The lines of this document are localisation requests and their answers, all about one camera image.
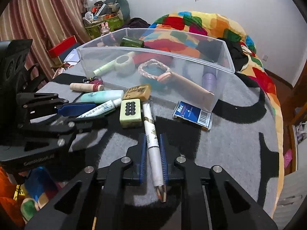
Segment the white ointment tube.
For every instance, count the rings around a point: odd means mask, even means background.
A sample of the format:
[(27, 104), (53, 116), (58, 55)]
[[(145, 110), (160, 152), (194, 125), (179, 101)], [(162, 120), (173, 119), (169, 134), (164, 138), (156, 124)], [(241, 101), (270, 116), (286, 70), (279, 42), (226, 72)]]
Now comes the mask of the white ointment tube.
[(96, 116), (103, 116), (111, 111), (114, 111), (118, 106), (121, 105), (122, 99), (118, 98), (115, 100), (109, 100), (85, 113), (82, 115), (78, 116), (77, 119), (80, 118), (89, 118), (89, 117), (96, 117)]

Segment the grey plush toy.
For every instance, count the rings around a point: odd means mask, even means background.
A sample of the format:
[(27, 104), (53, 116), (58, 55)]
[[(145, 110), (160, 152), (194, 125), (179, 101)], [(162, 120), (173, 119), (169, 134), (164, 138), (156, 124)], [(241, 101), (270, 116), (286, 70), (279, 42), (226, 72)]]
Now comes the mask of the grey plush toy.
[(104, 3), (111, 9), (111, 13), (116, 14), (124, 23), (130, 19), (130, 8), (127, 0), (105, 0)]

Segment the black clothing pile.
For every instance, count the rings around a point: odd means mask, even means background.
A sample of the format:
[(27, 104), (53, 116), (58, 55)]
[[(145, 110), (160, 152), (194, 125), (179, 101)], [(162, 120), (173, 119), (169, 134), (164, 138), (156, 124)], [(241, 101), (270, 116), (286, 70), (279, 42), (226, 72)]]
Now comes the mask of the black clothing pile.
[(233, 42), (225, 38), (219, 38), (219, 39), (225, 41), (226, 46), (229, 50), (231, 59), (233, 61), (235, 71), (236, 72), (243, 71), (248, 65), (249, 58), (243, 52), (239, 42)]

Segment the purple cylinder bottle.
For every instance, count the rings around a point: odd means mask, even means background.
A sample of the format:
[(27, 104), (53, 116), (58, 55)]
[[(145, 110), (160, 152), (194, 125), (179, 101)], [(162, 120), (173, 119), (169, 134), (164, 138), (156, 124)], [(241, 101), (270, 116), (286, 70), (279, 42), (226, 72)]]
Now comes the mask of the purple cylinder bottle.
[(216, 71), (212, 67), (204, 66), (202, 75), (202, 87), (209, 92), (216, 90)]

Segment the mahjong tile with black dots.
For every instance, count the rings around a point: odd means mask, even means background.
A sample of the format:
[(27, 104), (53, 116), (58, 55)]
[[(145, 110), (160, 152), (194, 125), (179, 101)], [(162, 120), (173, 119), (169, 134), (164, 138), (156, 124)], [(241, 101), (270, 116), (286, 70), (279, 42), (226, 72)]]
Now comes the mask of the mahjong tile with black dots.
[(122, 100), (120, 107), (120, 124), (123, 128), (142, 126), (140, 99)]

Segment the striped brown curtain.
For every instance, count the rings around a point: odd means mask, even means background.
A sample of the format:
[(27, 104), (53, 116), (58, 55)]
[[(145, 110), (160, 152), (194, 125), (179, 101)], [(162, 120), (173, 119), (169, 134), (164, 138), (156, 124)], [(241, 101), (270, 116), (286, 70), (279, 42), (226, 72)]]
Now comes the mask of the striped brown curtain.
[(26, 67), (39, 63), (51, 80), (54, 62), (48, 51), (70, 36), (81, 44), (90, 40), (84, 11), (84, 0), (11, 0), (1, 15), (1, 40), (32, 39)]

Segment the clear tape roll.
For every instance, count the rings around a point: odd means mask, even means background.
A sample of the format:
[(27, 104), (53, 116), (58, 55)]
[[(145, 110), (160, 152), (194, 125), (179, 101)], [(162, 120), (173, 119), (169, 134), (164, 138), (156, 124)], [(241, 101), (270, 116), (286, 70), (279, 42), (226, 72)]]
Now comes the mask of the clear tape roll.
[(115, 70), (121, 75), (131, 75), (135, 71), (133, 57), (122, 55), (115, 60)]

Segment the colourful patchwork quilt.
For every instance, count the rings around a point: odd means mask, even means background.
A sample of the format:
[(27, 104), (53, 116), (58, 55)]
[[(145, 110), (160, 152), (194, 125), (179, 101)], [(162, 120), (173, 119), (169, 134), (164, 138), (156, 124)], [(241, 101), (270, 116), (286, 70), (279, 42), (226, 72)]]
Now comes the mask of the colourful patchwork quilt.
[(272, 215), (284, 184), (283, 116), (276, 86), (265, 72), (256, 47), (244, 29), (220, 14), (179, 12), (151, 25), (154, 30), (174, 30), (178, 42), (192, 33), (189, 48), (217, 59), (226, 45), (235, 72), (226, 82), (213, 108), (213, 128), (183, 144), (185, 154), (198, 165), (220, 164)]

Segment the teal lotion bottle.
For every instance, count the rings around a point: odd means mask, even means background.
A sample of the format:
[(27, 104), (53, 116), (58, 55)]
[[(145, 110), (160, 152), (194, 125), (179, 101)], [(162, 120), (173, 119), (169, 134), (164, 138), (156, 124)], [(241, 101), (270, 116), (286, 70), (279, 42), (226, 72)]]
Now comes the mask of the teal lotion bottle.
[(102, 104), (109, 100), (122, 99), (124, 96), (123, 90), (103, 90), (83, 94), (80, 102), (94, 102), (96, 104)]

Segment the beige lipstick tube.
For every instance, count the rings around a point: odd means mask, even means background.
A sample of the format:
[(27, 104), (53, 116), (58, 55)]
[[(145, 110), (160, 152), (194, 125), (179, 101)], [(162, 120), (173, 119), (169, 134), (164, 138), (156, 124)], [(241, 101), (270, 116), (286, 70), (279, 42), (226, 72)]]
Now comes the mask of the beige lipstick tube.
[(96, 91), (103, 91), (104, 85), (88, 84), (88, 83), (71, 83), (70, 89), (72, 91), (79, 91), (79, 92), (96, 92)]

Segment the tan AB eraser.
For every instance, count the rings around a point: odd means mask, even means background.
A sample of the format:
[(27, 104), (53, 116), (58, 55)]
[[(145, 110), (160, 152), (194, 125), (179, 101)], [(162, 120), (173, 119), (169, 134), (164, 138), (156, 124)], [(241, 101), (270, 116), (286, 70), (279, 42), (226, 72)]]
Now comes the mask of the tan AB eraser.
[(124, 96), (123, 100), (129, 99), (140, 99), (140, 101), (146, 101), (149, 99), (151, 94), (151, 85), (143, 84), (129, 88)]

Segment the red box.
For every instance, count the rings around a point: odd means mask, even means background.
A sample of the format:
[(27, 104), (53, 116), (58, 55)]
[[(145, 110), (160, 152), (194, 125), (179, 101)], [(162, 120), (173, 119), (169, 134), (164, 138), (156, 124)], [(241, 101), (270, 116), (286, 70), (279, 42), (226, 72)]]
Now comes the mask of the red box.
[(63, 40), (62, 42), (60, 42), (59, 44), (57, 44), (56, 46), (54, 46), (53, 48), (51, 48), (48, 51), (48, 54), (52, 59), (56, 58), (60, 56), (64, 51), (75, 45), (76, 43), (77, 39), (75, 38), (75, 36), (74, 35), (70, 36), (65, 40)]

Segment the white pen with gold band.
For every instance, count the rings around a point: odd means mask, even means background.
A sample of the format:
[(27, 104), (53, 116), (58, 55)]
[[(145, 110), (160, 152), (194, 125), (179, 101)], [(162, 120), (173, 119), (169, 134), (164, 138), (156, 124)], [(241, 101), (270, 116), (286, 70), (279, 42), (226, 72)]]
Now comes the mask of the white pen with gold band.
[(161, 202), (167, 200), (167, 188), (163, 178), (162, 160), (158, 136), (149, 101), (142, 102), (147, 151), (153, 178), (153, 185)]

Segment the blue Max staples box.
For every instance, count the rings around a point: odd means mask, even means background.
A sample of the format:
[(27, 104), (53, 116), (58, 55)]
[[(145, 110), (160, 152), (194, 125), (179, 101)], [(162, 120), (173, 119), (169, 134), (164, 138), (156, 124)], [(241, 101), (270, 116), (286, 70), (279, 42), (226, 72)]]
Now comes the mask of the blue Max staples box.
[(206, 130), (210, 130), (212, 127), (212, 113), (183, 101), (178, 101), (173, 110), (173, 118), (186, 120), (197, 124)]

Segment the dark maroon garment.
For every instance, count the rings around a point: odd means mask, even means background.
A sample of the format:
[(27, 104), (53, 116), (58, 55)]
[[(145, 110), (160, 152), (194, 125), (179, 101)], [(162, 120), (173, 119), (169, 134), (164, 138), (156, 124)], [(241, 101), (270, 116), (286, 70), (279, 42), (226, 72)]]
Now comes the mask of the dark maroon garment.
[(122, 28), (131, 28), (131, 29), (149, 28), (149, 27), (150, 27), (150, 24), (147, 21), (143, 20), (142, 18), (138, 18), (138, 17), (130, 19), (122, 26)]

